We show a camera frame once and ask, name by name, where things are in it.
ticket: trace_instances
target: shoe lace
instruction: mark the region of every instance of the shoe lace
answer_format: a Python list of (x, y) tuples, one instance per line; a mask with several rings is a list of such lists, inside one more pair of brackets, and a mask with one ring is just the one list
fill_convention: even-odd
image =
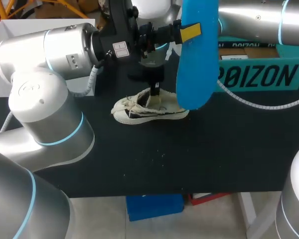
[(115, 106), (112, 110), (111, 113), (114, 114), (115, 112), (118, 111), (123, 111), (123, 110), (132, 110), (133, 112), (140, 113), (142, 110), (140, 109), (140, 105), (137, 104), (136, 102), (131, 100), (131, 97), (126, 97), (124, 100), (122, 100), (121, 104), (119, 106)]

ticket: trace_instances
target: black table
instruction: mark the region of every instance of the black table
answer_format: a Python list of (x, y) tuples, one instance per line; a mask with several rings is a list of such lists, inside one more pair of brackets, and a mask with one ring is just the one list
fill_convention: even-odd
[[(175, 90), (177, 64), (173, 55), (163, 89)], [(299, 150), (299, 106), (264, 111), (214, 93), (185, 119), (123, 125), (110, 114), (112, 106), (147, 87), (126, 75), (113, 68), (98, 79), (96, 97), (77, 99), (95, 132), (91, 153), (37, 175), (69, 197), (282, 190)], [(239, 95), (281, 105), (299, 99), (299, 90)], [(7, 114), (7, 99), (0, 98), (0, 127)], [(14, 120), (9, 129), (16, 127)]]

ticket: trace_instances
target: tiled floor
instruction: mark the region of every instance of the tiled floor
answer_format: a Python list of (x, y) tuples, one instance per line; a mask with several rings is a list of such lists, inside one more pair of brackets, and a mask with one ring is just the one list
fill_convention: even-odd
[[(253, 193), (259, 212), (270, 193)], [(76, 213), (73, 239), (245, 239), (236, 195), (197, 206), (180, 214), (130, 222), (125, 197), (71, 199)], [(271, 227), (262, 239), (278, 239)]]

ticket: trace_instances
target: sneaker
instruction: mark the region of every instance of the sneaker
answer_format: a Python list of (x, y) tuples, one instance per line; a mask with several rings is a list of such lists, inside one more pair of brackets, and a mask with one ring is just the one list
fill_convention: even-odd
[(189, 111), (179, 107), (175, 93), (161, 89), (159, 96), (151, 96), (150, 88), (147, 88), (117, 101), (111, 113), (120, 123), (140, 124), (151, 120), (179, 120)]

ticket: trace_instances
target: shoe sole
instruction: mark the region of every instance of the shoe sole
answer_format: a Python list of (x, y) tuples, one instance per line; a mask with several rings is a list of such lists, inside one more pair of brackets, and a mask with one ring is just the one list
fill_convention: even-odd
[(189, 111), (184, 111), (182, 113), (163, 115), (163, 116), (153, 116), (153, 117), (146, 117), (146, 118), (139, 118), (139, 119), (122, 119), (122, 118), (115, 117), (115, 114), (113, 116), (115, 120), (120, 123), (132, 125), (132, 124), (141, 124), (152, 120), (180, 120), (185, 118), (188, 115), (188, 113)]

